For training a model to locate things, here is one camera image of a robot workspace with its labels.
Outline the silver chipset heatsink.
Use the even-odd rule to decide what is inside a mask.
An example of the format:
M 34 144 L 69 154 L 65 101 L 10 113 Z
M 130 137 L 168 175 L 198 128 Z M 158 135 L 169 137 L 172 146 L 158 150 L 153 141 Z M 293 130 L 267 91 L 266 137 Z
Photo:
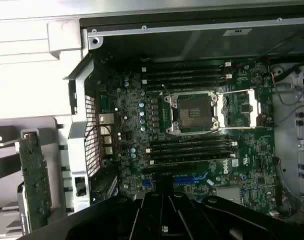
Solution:
M 216 195 L 218 197 L 224 198 L 231 202 L 241 204 L 241 192 L 239 187 L 228 186 L 228 187 L 217 187 Z

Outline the blue expansion slot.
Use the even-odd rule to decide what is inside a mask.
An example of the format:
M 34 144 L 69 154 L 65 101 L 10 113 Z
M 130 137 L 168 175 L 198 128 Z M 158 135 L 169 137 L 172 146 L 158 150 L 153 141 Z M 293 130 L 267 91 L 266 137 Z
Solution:
M 192 176 L 182 176 L 182 177 L 175 177 L 173 179 L 173 184 L 179 185 L 179 184 L 197 184 L 199 183 L 198 180 L 196 180 Z M 151 187 L 152 186 L 152 181 L 151 180 L 143 180 L 142 185 L 144 187 Z

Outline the black expansion slot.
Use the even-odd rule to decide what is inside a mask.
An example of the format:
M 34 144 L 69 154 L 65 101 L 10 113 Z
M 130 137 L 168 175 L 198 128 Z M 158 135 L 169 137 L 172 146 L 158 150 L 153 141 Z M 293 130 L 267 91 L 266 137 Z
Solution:
M 175 173 L 181 171 L 190 171 L 196 169 L 195 166 L 168 166 L 168 167 L 151 167 L 143 168 L 141 174 L 148 175 L 152 173 Z

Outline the green motherboard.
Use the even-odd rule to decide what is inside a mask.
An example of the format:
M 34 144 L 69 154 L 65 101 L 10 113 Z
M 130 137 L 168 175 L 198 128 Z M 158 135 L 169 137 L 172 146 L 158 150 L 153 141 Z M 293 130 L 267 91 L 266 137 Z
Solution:
M 166 63 L 223 63 L 232 62 L 231 67 L 222 70 L 232 74 L 232 79 L 224 80 L 226 85 L 188 89 L 146 90 L 141 80 L 146 78 L 141 67 Z M 239 67 L 231 60 L 203 60 L 129 65 L 110 70 L 98 91 L 98 110 L 101 149 L 104 163 L 116 162 L 120 173 L 120 192 L 130 198 L 152 191 L 152 186 L 143 186 L 143 180 L 153 182 L 154 175 L 177 177 L 198 177 L 208 172 L 206 179 L 194 184 L 173 184 L 176 192 L 191 195 L 198 202 L 205 197 L 216 196 L 218 187 L 239 187 L 240 205 L 267 214 L 276 209 L 277 190 L 273 157 L 274 129 L 272 113 L 271 72 L 268 65 L 257 62 Z M 171 135 L 165 132 L 163 122 L 163 97 L 178 92 L 213 91 L 217 94 L 254 89 L 256 99 L 261 103 L 261 114 L 257 127 L 252 129 L 219 129 L 207 134 Z M 199 148 L 169 150 L 145 153 L 149 142 L 188 139 L 196 136 L 232 137 L 233 148 Z M 150 155 L 231 150 L 229 157 L 204 159 L 152 160 Z M 145 168 L 194 166 L 196 169 L 179 172 L 141 174 Z

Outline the black RAM slot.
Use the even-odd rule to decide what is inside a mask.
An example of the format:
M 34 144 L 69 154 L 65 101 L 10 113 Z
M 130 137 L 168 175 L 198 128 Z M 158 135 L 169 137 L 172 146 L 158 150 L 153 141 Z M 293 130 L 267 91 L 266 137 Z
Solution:
M 197 82 L 171 82 L 171 83 L 149 83 L 144 84 L 142 87 L 148 91 L 160 91 L 160 90 L 178 90 L 178 89 L 196 89 L 196 88 L 212 88 L 226 85 L 225 80 L 210 80 L 210 81 L 197 81 Z
M 223 63 L 210 62 L 210 63 L 154 63 L 141 67 L 142 73 L 152 71 L 204 71 L 204 70 L 222 70 L 226 67 L 231 67 L 232 62 L 226 61 Z
M 145 153 L 151 154 L 155 152 L 169 150 L 187 150 L 187 149 L 210 149 L 210 148 L 228 148 L 231 149 L 236 147 L 233 142 L 224 142 L 224 141 L 214 141 L 214 142 L 205 142 L 205 141 L 192 141 L 192 142 L 178 142 L 178 143 L 163 143 L 156 144 L 145 149 Z
M 232 150 L 209 150 L 209 151 L 195 151 L 195 152 L 180 152 L 180 153 L 162 153 L 159 155 L 151 154 L 150 158 L 155 161 L 161 160 L 177 160 L 177 159 L 217 159 L 229 157 L 233 154 Z
M 232 137 L 227 135 L 216 135 L 216 136 L 196 136 L 187 139 L 168 139 L 168 140 L 155 140 L 149 142 L 150 146 L 165 146 L 175 144 L 189 144 L 189 143 L 225 143 L 232 140 Z
M 147 84 L 156 84 L 156 83 L 176 83 L 179 81 L 223 81 L 227 79 L 232 79 L 232 74 L 223 74 L 223 75 L 188 75 L 188 76 L 177 76 L 177 77 L 163 77 L 163 78 L 154 78 L 154 79 L 143 79 L 141 83 L 143 85 Z
M 165 71 L 155 71 L 144 73 L 146 78 L 171 78 L 171 77 L 189 77 L 189 76 L 225 76 L 224 70 L 219 68 L 205 68 L 205 69 L 183 69 L 174 70 L 166 69 Z

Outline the CPU socket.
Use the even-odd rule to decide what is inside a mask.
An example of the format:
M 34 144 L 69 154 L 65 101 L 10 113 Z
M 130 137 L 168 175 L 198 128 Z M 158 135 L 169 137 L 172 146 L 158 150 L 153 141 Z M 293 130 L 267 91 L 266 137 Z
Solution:
M 213 91 L 186 91 L 163 97 L 165 132 L 175 136 L 202 135 L 219 130 L 218 94 Z

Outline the silver socket cover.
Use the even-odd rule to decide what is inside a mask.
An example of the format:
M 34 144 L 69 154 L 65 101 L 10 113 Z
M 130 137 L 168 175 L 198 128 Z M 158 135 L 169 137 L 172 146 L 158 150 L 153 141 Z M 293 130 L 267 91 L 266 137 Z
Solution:
M 219 93 L 216 102 L 216 121 L 220 129 L 254 129 L 261 114 L 261 103 L 255 90 L 245 89 Z

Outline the grey parts rack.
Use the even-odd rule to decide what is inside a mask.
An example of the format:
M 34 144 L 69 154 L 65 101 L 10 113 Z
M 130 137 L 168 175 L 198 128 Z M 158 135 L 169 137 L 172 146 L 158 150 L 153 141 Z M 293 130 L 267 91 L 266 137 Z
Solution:
M 66 201 L 61 173 L 61 157 L 57 121 L 54 117 L 29 117 L 0 120 L 0 137 L 4 142 L 21 137 L 22 131 L 36 131 L 47 162 L 51 191 L 49 222 L 66 216 Z M 23 176 L 15 145 L 0 147 L 0 240 L 22 236 L 18 209 L 18 186 Z

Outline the black open PC case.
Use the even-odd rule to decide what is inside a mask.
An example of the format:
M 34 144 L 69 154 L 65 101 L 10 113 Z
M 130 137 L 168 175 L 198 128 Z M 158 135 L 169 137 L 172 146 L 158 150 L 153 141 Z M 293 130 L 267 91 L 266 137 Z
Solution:
M 63 27 L 61 51 L 82 53 L 67 76 L 73 210 L 122 194 L 119 167 L 115 161 L 104 163 L 101 149 L 98 91 L 109 71 L 146 62 L 231 60 L 239 67 L 264 63 L 272 75 L 277 205 L 263 214 L 304 225 L 295 120 L 295 86 L 304 66 L 304 5 L 83 17 L 50 23 L 49 36 L 55 26 Z

